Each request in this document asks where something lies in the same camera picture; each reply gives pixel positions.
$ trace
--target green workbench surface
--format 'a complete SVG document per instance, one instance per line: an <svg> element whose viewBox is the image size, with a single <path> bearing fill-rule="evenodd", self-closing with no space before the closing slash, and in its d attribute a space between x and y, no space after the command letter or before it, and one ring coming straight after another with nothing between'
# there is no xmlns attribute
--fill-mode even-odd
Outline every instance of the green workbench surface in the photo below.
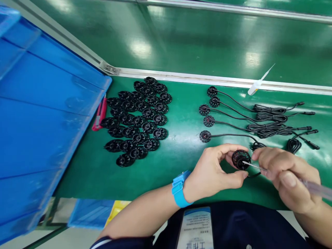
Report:
<svg viewBox="0 0 332 249"><path fill-rule="evenodd" d="M136 80L113 77L113 83L107 97L115 97L122 90L133 91L133 82ZM169 112L166 114L168 122L164 125L169 134L165 140L161 141L160 148L157 151L149 152L145 159L137 160L132 166L120 168L115 164L115 160L121 153L110 153L103 148L113 138L109 136L106 129L96 132L92 131L90 126L58 186L57 197L131 201L149 190L171 183L172 179L182 171L192 170L206 147L223 143L235 143L247 147L252 145L253 141L246 137L218 137L213 138L209 143L202 143L199 139L202 130L209 130L212 134L249 133L223 124L215 124L211 128L203 125L203 116L199 114L199 106L209 102L210 98L206 94L209 85L160 82L166 84L168 92L173 97L173 101L168 105ZM248 96L246 95L247 89L217 88L230 94L246 106L263 104L290 107L297 102L305 101L305 105L297 107L294 111L315 111L316 115L299 114L289 118L287 124L294 127L312 126L313 129L320 131L317 134L308 135L306 138L319 145L321 149L312 150L303 142L297 155L306 159L312 166L317 167L322 183L332 187L332 96L264 90L259 90L255 95ZM230 98L223 95L219 95L219 97L226 104L254 117L249 111L237 106ZM227 107L221 105L219 108L231 115L239 116ZM216 120L244 128L248 125L246 120L235 120L221 113L211 114ZM290 138L291 136L274 136L258 140L271 147L284 148ZM222 168L228 173L234 172L234 169L226 162L222 163ZM257 170L250 168L249 171L254 173ZM224 190L215 196L201 200L201 202L220 200L241 200L273 209L286 209L272 183L262 175L246 179L241 189Z"/></svg>
<svg viewBox="0 0 332 249"><path fill-rule="evenodd" d="M260 79L275 63L265 80L332 86L328 24L135 2L32 2L115 67ZM280 1L246 1L258 3Z"/></svg>

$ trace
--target blue plastic bin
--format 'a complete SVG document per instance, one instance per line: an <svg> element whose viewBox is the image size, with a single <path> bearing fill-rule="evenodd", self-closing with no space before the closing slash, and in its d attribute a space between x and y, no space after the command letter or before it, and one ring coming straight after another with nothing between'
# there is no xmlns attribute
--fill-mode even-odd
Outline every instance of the blue plastic bin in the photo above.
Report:
<svg viewBox="0 0 332 249"><path fill-rule="evenodd" d="M111 214L114 201L78 199L68 226L102 230Z"/></svg>
<svg viewBox="0 0 332 249"><path fill-rule="evenodd" d="M111 81L0 5L0 245L35 229Z"/></svg>

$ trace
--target sleeve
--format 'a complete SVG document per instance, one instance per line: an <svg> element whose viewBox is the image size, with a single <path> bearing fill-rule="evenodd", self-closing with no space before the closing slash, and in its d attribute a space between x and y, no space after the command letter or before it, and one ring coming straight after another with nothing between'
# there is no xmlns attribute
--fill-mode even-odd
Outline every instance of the sleeve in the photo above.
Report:
<svg viewBox="0 0 332 249"><path fill-rule="evenodd" d="M147 238L122 238L112 240L102 237L90 249L151 249L153 237Z"/></svg>

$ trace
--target white tool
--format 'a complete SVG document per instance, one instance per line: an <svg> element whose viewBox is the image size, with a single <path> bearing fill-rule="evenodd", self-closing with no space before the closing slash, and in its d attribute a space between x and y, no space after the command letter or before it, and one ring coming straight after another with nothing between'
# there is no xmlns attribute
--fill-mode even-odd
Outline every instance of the white tool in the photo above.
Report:
<svg viewBox="0 0 332 249"><path fill-rule="evenodd" d="M253 166L254 168L258 168L260 169L261 171L265 171L267 172L267 169L264 169L262 167L259 167L257 165L254 165L254 164L250 164L250 163L247 163L245 161L242 161L242 163L244 164L248 164L250 166ZM325 187L323 185L319 185L317 183L313 183L313 182L309 182L307 180L303 180L303 179L300 179L300 182L302 182L306 188L309 190L310 193L314 194L314 195L319 195L325 199L328 199L330 201L332 201L332 189L331 188L328 188L328 187Z"/></svg>

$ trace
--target wrist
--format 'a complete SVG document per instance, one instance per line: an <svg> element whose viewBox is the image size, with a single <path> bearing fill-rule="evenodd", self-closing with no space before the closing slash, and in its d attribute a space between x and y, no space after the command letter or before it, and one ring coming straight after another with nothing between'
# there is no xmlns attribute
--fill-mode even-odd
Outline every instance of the wrist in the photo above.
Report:
<svg viewBox="0 0 332 249"><path fill-rule="evenodd" d="M193 177L189 176L183 185L183 195L187 202L192 203L198 201L199 198L196 190L197 184L193 181Z"/></svg>

